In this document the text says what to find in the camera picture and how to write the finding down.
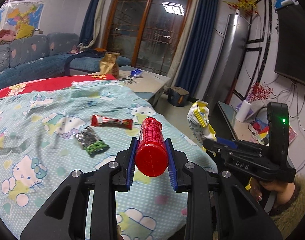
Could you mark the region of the yellow white snack bag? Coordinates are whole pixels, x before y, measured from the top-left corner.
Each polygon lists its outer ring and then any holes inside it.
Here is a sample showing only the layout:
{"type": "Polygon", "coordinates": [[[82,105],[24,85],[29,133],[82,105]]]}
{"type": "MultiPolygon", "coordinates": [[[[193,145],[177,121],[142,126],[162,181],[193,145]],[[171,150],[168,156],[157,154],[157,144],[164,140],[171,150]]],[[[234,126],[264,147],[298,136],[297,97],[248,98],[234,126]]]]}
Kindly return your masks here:
{"type": "Polygon", "coordinates": [[[209,122],[208,103],[197,100],[187,114],[189,128],[198,142],[203,145],[205,139],[217,141],[216,132],[209,122]]]}

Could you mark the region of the green black snack packet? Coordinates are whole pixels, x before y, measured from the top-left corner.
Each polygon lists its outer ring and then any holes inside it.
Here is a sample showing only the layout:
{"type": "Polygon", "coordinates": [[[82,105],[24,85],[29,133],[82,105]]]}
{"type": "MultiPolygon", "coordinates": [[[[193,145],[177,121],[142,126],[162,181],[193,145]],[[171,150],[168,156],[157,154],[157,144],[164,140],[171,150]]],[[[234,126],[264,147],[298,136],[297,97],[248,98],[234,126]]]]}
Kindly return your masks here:
{"type": "Polygon", "coordinates": [[[90,156],[103,153],[110,148],[110,146],[106,144],[90,126],[87,126],[81,132],[75,134],[74,137],[81,148],[90,156]]]}

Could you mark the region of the red snack wrapper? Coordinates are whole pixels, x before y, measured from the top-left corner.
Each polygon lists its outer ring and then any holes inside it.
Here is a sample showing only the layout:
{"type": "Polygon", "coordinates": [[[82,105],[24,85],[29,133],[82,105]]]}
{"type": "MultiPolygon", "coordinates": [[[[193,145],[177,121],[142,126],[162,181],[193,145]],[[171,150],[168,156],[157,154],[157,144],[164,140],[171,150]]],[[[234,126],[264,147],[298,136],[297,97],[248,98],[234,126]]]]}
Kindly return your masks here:
{"type": "Polygon", "coordinates": [[[104,127],[104,126],[117,126],[124,129],[132,129],[133,120],[132,119],[115,119],[108,118],[102,115],[93,114],[91,118],[91,125],[94,127],[104,127]]]}

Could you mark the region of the tv console cabinet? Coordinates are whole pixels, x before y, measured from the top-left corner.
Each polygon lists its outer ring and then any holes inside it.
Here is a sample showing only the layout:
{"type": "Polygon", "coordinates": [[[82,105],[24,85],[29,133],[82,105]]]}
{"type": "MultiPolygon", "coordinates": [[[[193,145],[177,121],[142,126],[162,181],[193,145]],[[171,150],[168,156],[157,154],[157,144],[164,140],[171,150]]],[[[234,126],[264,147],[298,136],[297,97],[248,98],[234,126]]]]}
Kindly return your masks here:
{"type": "Polygon", "coordinates": [[[253,127],[253,124],[257,114],[262,110],[266,110],[266,106],[262,101],[253,103],[245,120],[240,122],[236,118],[237,111],[235,108],[218,101],[212,112],[214,118],[212,126],[216,131],[216,135],[220,138],[257,142],[256,134],[261,127],[260,125],[253,127]]]}

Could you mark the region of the white vase red berries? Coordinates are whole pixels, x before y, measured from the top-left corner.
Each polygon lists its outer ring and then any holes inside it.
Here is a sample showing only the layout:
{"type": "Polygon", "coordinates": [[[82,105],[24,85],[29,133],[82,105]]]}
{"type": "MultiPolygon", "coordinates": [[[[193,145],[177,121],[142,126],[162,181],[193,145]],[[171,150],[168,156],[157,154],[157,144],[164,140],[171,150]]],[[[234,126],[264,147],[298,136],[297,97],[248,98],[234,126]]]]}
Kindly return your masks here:
{"type": "Polygon", "coordinates": [[[248,96],[246,96],[242,103],[236,106],[236,120],[244,122],[262,107],[264,101],[268,100],[272,94],[273,89],[268,85],[259,82],[253,83],[248,96]]]}

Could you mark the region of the blue storage stool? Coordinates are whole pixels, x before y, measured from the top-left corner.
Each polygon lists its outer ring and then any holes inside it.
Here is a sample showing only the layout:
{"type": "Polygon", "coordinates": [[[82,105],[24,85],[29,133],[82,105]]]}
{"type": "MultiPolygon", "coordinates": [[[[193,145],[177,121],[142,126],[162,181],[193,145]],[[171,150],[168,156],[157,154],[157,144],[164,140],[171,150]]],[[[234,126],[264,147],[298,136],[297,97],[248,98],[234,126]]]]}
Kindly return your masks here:
{"type": "Polygon", "coordinates": [[[168,90],[168,103],[175,107],[183,107],[187,99],[189,98],[189,92],[181,87],[170,87],[168,90]]]}

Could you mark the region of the silver tower air conditioner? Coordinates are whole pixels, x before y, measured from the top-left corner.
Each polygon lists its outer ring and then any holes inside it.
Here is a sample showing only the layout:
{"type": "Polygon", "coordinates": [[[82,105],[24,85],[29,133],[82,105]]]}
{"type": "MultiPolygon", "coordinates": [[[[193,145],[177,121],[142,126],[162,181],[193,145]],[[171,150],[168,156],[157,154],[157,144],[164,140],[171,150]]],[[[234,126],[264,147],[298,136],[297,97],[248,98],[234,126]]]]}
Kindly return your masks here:
{"type": "Polygon", "coordinates": [[[225,101],[229,94],[244,54],[247,34],[247,20],[239,14],[230,14],[212,78],[203,98],[210,112],[218,101],[225,101]]]}

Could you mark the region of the coffee table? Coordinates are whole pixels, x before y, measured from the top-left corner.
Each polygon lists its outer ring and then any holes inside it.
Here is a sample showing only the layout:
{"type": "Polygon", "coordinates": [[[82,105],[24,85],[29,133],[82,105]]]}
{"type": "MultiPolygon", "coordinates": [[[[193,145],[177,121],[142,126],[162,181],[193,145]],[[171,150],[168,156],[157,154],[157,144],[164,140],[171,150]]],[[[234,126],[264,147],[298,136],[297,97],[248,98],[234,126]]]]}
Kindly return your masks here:
{"type": "Polygon", "coordinates": [[[132,77],[131,72],[135,68],[131,66],[119,67],[119,79],[117,84],[124,85],[133,90],[140,98],[146,100],[153,108],[156,107],[163,88],[170,80],[167,76],[142,70],[140,77],[132,77]]]}

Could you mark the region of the yellow flower arrangement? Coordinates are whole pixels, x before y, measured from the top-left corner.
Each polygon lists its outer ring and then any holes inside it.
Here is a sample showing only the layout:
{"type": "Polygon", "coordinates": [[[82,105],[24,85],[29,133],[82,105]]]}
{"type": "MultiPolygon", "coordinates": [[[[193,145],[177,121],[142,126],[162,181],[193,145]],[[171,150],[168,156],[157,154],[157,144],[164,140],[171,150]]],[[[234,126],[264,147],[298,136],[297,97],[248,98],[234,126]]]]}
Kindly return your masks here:
{"type": "Polygon", "coordinates": [[[257,8],[258,0],[237,0],[236,2],[224,1],[230,9],[238,10],[244,16],[251,16],[257,8]]]}

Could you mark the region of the wooden glass sliding door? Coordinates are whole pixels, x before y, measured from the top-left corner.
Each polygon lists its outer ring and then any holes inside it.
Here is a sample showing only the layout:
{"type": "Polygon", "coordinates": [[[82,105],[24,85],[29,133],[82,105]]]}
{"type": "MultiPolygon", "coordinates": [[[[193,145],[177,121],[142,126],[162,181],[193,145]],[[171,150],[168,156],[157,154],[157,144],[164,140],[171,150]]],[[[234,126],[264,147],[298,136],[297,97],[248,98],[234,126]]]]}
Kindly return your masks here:
{"type": "Polygon", "coordinates": [[[192,0],[113,0],[104,48],[130,65],[166,76],[192,0]]]}

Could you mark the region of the blue sofa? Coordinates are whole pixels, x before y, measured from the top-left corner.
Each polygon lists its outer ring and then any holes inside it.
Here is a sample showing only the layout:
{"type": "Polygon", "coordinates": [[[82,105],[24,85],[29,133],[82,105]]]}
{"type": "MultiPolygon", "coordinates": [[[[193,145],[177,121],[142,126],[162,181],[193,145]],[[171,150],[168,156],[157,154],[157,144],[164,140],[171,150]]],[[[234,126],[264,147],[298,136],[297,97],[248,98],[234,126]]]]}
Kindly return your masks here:
{"type": "Polygon", "coordinates": [[[50,33],[0,45],[0,90],[17,83],[62,76],[65,70],[94,73],[105,52],[90,49],[77,53],[79,37],[50,33]]]}

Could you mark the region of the yellow pillow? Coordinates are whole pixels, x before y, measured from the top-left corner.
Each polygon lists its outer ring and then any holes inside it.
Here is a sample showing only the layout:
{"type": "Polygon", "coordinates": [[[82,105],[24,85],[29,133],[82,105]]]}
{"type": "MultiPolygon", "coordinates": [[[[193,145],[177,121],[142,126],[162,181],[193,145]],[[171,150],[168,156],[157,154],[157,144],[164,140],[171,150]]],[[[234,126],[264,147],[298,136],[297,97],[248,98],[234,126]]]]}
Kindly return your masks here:
{"type": "Polygon", "coordinates": [[[21,38],[28,38],[33,36],[33,33],[35,31],[35,27],[28,24],[21,24],[18,32],[16,33],[15,39],[21,39],[21,38]]]}

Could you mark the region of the pile of clothes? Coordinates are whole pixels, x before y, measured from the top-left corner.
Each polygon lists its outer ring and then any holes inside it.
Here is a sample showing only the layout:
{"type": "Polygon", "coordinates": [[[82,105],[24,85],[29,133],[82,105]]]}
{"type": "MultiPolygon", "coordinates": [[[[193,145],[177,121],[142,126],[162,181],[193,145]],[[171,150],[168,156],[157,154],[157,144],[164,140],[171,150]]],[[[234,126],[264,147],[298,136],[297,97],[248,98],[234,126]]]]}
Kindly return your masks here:
{"type": "Polygon", "coordinates": [[[15,40],[16,33],[10,29],[2,29],[0,31],[0,46],[4,44],[10,44],[15,40]]]}

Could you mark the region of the China map poster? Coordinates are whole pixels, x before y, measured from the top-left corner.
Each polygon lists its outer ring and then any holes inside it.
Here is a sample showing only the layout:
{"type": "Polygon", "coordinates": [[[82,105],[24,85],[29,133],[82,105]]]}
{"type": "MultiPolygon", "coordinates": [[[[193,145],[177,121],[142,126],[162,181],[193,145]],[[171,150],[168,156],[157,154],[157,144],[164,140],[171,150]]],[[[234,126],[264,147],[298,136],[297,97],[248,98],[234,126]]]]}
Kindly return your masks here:
{"type": "Polygon", "coordinates": [[[3,28],[18,31],[21,24],[39,29],[44,4],[39,2],[10,3],[5,13],[3,28]]]}

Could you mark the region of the wall mounted television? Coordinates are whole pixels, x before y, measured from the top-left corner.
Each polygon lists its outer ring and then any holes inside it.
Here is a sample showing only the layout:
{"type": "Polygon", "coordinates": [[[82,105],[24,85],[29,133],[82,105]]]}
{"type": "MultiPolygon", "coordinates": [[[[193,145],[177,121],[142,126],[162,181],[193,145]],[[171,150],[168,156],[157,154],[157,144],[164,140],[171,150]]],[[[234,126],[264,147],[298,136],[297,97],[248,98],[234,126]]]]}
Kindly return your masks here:
{"type": "Polygon", "coordinates": [[[277,10],[278,52],[274,72],[305,85],[305,12],[301,5],[277,10]]]}

